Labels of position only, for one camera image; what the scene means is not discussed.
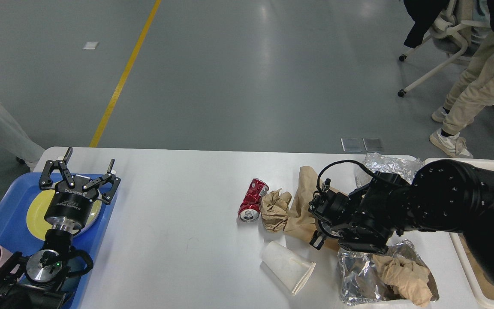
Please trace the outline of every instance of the brown paper bag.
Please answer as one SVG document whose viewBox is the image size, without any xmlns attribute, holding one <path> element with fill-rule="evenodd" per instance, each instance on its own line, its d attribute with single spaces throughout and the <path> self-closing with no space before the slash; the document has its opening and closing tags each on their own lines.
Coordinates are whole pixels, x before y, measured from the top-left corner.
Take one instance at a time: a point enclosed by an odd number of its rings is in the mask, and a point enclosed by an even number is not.
<svg viewBox="0 0 494 309">
<path fill-rule="evenodd" d="M 287 209 L 291 201 L 291 194 L 281 189 L 268 192 L 262 198 L 260 213 L 264 228 L 272 233 L 283 231 L 287 223 Z"/>
<path fill-rule="evenodd" d="M 289 219 L 283 233 L 296 237 L 306 242 L 310 242 L 316 230 L 316 220 L 308 212 L 308 203 L 313 199 L 313 192 L 316 191 L 317 173 L 310 166 L 300 168 L 298 174 L 298 189 L 295 199 L 292 201 L 291 209 L 288 211 Z M 334 239 L 327 239 L 324 247 L 339 250 L 339 244 Z"/>
<path fill-rule="evenodd" d="M 373 262 L 379 278 L 391 285 L 394 293 L 420 307 L 426 307 L 430 303 L 432 292 L 428 288 L 428 268 L 403 257 L 376 254 L 373 254 Z"/>
</svg>

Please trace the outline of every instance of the chair leg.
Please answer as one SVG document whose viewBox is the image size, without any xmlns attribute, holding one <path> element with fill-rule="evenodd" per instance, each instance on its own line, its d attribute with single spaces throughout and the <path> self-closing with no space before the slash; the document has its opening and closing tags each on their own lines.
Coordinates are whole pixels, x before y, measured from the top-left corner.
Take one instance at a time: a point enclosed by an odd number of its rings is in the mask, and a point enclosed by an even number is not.
<svg viewBox="0 0 494 309">
<path fill-rule="evenodd" d="M 403 53 L 402 55 L 400 55 L 400 61 L 405 61 L 405 59 L 407 58 L 408 55 L 411 55 L 412 53 L 414 53 L 417 49 L 419 49 L 420 46 L 424 45 L 424 43 L 426 43 L 429 39 L 431 39 L 432 35 L 429 34 L 427 35 L 423 40 L 422 40 L 422 43 L 415 47 L 415 48 L 410 48 L 408 51 L 406 51 L 405 53 Z"/>
<path fill-rule="evenodd" d="M 468 43 L 466 43 L 466 44 L 463 43 L 463 46 L 461 47 L 461 50 L 457 51 L 457 53 L 455 53 L 449 59 L 447 59 L 446 61 L 440 63 L 435 68 L 431 69 L 427 74 L 424 74 L 419 79 L 415 80 L 409 86 L 406 86 L 405 88 L 403 88 L 402 90 L 400 90 L 398 92 L 398 96 L 403 97 L 407 92 L 409 92 L 410 90 L 413 90 L 413 88 L 415 88 L 418 85 L 422 84 L 425 80 L 427 80 L 428 78 L 430 78 L 431 76 L 433 76 L 434 74 L 436 74 L 437 72 L 439 72 L 441 69 L 445 68 L 447 65 L 449 65 L 453 61 L 457 60 L 458 57 L 460 57 L 461 55 L 463 55 L 466 52 L 466 49 L 467 48 L 468 48 Z"/>
</svg>

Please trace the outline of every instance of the white sneaker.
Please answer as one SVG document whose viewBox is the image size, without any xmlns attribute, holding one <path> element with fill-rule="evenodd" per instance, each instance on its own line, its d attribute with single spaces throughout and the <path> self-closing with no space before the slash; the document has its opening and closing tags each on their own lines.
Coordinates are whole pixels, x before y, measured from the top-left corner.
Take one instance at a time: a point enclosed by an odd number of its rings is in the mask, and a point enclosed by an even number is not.
<svg viewBox="0 0 494 309">
<path fill-rule="evenodd" d="M 30 172 L 33 172 L 33 169 L 36 168 L 36 165 L 37 165 L 37 162 L 39 162 L 39 160 L 37 161 L 26 161 L 24 160 L 24 163 L 26 164 L 26 166 L 28 166 L 30 168 Z"/>
<path fill-rule="evenodd" d="M 457 135 L 445 137 L 441 135 L 441 129 L 437 129 L 437 131 L 430 135 L 430 142 L 437 148 L 443 150 L 443 152 L 451 158 L 474 158 L 472 153 L 466 148 L 466 139 L 459 137 L 459 133 L 457 133 Z"/>
<path fill-rule="evenodd" d="M 447 113 L 445 112 L 445 109 L 443 109 L 443 107 L 439 107 L 432 114 L 432 120 L 435 122 L 438 122 L 438 123 L 443 123 L 445 121 L 445 117 L 447 117 Z M 464 127 L 466 127 L 467 125 L 470 125 L 472 122 L 474 122 L 474 119 L 469 121 Z"/>
</svg>

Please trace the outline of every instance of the crushed soda can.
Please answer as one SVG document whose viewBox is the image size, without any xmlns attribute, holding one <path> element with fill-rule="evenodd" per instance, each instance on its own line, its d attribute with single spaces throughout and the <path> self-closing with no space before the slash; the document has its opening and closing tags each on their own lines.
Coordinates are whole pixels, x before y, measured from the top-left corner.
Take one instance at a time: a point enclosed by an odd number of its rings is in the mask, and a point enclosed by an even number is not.
<svg viewBox="0 0 494 309">
<path fill-rule="evenodd" d="M 238 216 L 241 221 L 253 222 L 260 217 L 260 199 L 266 195 L 269 188 L 262 180 L 254 178 L 251 181 L 249 190 L 239 206 Z"/>
</svg>

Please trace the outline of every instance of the crushed paper cup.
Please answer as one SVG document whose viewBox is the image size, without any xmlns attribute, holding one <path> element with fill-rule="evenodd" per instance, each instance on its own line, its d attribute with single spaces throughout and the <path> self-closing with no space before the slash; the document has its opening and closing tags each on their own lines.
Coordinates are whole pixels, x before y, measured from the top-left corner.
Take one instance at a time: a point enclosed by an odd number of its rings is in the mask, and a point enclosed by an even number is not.
<svg viewBox="0 0 494 309">
<path fill-rule="evenodd" d="M 262 251 L 262 260 L 293 295 L 306 284 L 316 266 L 276 241 Z"/>
</svg>

